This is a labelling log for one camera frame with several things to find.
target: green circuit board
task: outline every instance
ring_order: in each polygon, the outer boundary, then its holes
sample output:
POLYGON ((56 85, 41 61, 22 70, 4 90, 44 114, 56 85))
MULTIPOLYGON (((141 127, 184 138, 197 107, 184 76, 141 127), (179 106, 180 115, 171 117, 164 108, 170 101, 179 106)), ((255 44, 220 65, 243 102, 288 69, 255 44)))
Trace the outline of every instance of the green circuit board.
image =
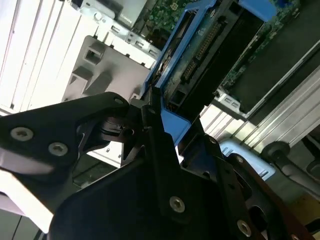
POLYGON ((220 87, 227 93, 228 89, 246 70, 248 65, 259 53, 272 41, 283 26, 299 15, 300 0, 291 0, 284 7, 279 7, 277 2, 272 1, 277 7, 277 15, 269 22, 265 22, 258 30, 252 41, 245 48, 232 69, 225 76, 220 87))
POLYGON ((171 33, 186 5, 197 0, 158 0, 153 7, 146 25, 149 29, 164 29, 171 33))

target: blue plastic frame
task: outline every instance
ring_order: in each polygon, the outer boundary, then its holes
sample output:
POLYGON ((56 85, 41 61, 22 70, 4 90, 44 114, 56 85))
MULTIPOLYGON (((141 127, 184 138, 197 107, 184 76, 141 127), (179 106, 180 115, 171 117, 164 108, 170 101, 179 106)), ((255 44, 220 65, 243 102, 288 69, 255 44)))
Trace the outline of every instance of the blue plastic frame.
MULTIPOLYGON (((178 20, 177 24, 175 25, 168 41, 166 42, 160 56, 158 57, 156 64, 148 74, 144 84, 142 85, 142 94, 144 94, 148 89, 149 81, 151 80, 151 77, 155 71, 158 70, 160 63, 162 59, 165 56, 165 53, 173 40, 176 31, 178 30, 185 14, 189 11, 195 11, 197 10, 196 15, 194 16, 191 24, 189 25, 185 35, 183 36, 179 46, 177 47, 176 51, 174 52, 170 62, 167 65, 167 68, 162 73, 160 79, 157 81, 155 86, 157 88, 162 89, 166 82, 169 79, 170 74, 172 73, 173 69, 175 68, 176 64, 178 63, 178 60, 184 53, 186 47, 188 46, 192 36, 195 34, 198 26, 200 25, 202 19, 204 18, 207 10, 211 7, 213 7, 216 4, 217 0, 201 0, 197 2, 189 3, 181 15, 180 19, 178 20)), ((252 12, 254 15, 262 19, 263 21, 267 22, 269 21, 274 15, 277 13, 276 7, 269 2, 269 0, 239 0, 239 4, 247 9, 248 11, 252 12)), ((171 134, 173 138, 173 142, 175 145, 178 145, 178 143, 181 141, 183 136, 187 133, 189 128, 191 127, 191 123, 183 118, 178 116, 177 114, 167 110, 165 106, 162 104, 162 110, 161 110, 161 117, 162 122, 164 126, 164 130, 171 134)))

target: mounting hole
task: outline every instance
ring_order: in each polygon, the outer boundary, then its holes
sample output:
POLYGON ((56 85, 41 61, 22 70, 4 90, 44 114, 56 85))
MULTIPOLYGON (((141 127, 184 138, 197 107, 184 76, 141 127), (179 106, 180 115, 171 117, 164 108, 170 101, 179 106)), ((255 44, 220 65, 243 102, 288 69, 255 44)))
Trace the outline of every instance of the mounting hole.
POLYGON ((117 98, 117 97, 114 98, 114 101, 115 101, 117 104, 123 104, 123 103, 124 103, 124 101, 122 101, 120 98, 117 98))
POLYGON ((123 131, 123 136, 124 137, 130 137, 135 133, 131 128, 127 128, 123 131))
POLYGON ((203 176, 210 178, 210 173, 208 171, 205 171, 204 173, 202 173, 203 176))
POLYGON ((156 111, 153 108, 149 108, 149 112, 152 114, 156 114, 156 111))
POLYGON ((228 186, 229 186, 232 190, 236 189, 235 186, 232 185, 232 184, 230 184, 230 183, 228 184, 228 186))
POLYGON ((246 237, 250 237, 251 236, 251 229, 249 227, 249 225, 243 221, 243 220, 238 220, 236 222, 240 232, 242 232, 246 237))
POLYGON ((300 240, 296 235, 294 235, 294 234, 291 234, 291 238, 292 238, 292 240, 300 240))

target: metal sheet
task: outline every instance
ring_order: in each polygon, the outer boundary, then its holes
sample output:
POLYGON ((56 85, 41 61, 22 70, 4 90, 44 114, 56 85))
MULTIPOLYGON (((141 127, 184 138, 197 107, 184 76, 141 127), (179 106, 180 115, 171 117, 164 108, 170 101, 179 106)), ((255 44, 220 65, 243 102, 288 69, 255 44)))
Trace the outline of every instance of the metal sheet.
POLYGON ((258 153, 273 141, 285 141, 293 146, 320 124, 319 96, 320 67, 258 126, 227 117, 213 105, 202 111, 201 123, 206 133, 218 141, 233 138, 258 153))

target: silver screw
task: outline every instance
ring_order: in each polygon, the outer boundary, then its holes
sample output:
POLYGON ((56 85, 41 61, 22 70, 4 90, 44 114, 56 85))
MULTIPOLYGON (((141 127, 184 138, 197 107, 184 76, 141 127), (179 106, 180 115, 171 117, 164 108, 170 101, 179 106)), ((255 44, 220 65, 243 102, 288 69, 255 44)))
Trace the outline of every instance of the silver screw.
POLYGON ((114 98, 114 101, 115 101, 117 104, 123 104, 123 103, 124 103, 124 101, 122 101, 120 98, 117 98, 117 97, 114 98))
POLYGON ((292 240, 300 240, 296 235, 294 235, 294 234, 291 234, 291 238, 292 238, 292 240))
POLYGON ((170 197, 170 207, 173 209, 173 211, 177 213, 183 213, 186 209, 184 201, 180 197, 172 196, 170 197))
POLYGON ((52 155, 61 157, 67 154, 68 147, 62 142, 53 142, 49 145, 48 150, 52 155))
POLYGON ((29 141, 34 137, 34 132, 26 127, 16 127, 10 131, 10 135, 13 139, 21 142, 29 141))
POLYGON ((237 226, 238 226, 238 228, 239 228, 239 230, 246 236, 246 237, 250 237, 251 236, 251 229, 250 229, 250 227, 249 227, 249 225, 245 222, 245 221, 243 221, 243 220, 238 220, 237 222, 236 222, 236 224, 237 224, 237 226))
POLYGON ((244 162, 244 160, 243 160, 242 157, 240 157, 240 156, 236 156, 236 159, 237 159, 238 162, 241 163, 241 164, 244 162))

